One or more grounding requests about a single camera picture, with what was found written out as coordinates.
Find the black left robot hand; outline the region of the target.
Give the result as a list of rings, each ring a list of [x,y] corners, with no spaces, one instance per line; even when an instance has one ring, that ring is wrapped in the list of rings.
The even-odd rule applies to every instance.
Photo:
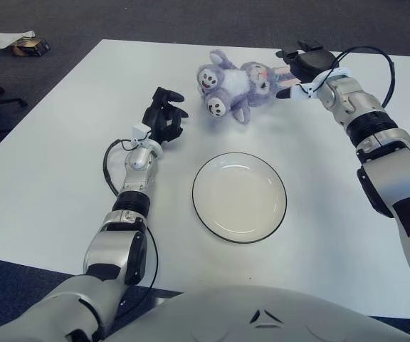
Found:
[[[182,103],[184,96],[158,87],[142,119],[142,123],[151,129],[149,138],[160,145],[177,139],[183,131],[182,118],[189,117],[187,112],[172,105],[172,102]]]

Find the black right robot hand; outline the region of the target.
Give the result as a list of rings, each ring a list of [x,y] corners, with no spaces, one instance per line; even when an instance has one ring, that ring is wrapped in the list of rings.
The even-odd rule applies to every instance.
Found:
[[[283,59],[290,72],[300,81],[290,88],[290,96],[299,89],[311,98],[320,87],[320,81],[315,81],[316,77],[333,69],[337,62],[335,56],[316,40],[299,40],[297,45],[282,47],[275,55]]]

